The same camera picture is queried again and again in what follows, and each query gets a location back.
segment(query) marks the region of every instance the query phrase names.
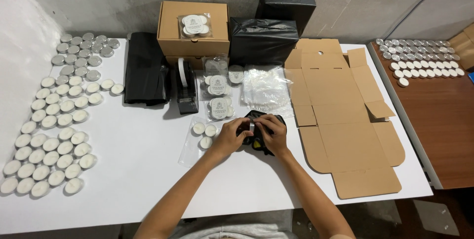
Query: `black plastic bag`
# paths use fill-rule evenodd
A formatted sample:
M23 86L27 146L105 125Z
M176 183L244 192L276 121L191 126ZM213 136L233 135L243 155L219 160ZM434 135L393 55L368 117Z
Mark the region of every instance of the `black plastic bag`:
M314 0L259 0L255 18L294 20L301 37L314 9Z
M125 103L153 106L171 99L170 66L157 34L135 32L128 42Z
M293 20L231 17L230 65L284 65L298 42Z

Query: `brown wooden tabletop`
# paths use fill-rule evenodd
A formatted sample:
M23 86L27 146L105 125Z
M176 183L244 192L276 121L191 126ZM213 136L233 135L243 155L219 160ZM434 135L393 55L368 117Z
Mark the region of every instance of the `brown wooden tabletop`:
M467 76L408 79L375 51L444 189L474 186L474 84Z

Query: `wooden table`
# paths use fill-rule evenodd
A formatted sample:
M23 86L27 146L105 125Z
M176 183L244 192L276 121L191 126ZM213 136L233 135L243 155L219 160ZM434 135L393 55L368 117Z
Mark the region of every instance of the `wooden table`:
M474 186L474 85L467 77L409 79L402 88L375 42L367 44L436 189Z

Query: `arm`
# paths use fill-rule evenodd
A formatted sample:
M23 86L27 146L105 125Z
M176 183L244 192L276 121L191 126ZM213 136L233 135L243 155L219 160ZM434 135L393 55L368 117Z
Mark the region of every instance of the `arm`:
M235 152L247 136L253 135L244 131L236 137L237 127L249 121L248 118L238 118L222 126L219 136L204 156L151 209L134 239L165 239L170 236L210 170Z
M299 201L321 238L328 239L337 234L356 238L339 209L317 186L287 148L286 126L272 114L263 115L255 119L254 122L263 134L265 146L275 154L290 176ZM262 124L270 128L274 134L269 135Z

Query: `white tape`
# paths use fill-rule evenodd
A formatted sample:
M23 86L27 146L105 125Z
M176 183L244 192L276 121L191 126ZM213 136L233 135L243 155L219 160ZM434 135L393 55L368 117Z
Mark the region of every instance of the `white tape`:
M178 68L179 68L179 76L181 77L181 84L183 87L188 87L188 83L186 82L186 75L184 74L184 58L178 59Z

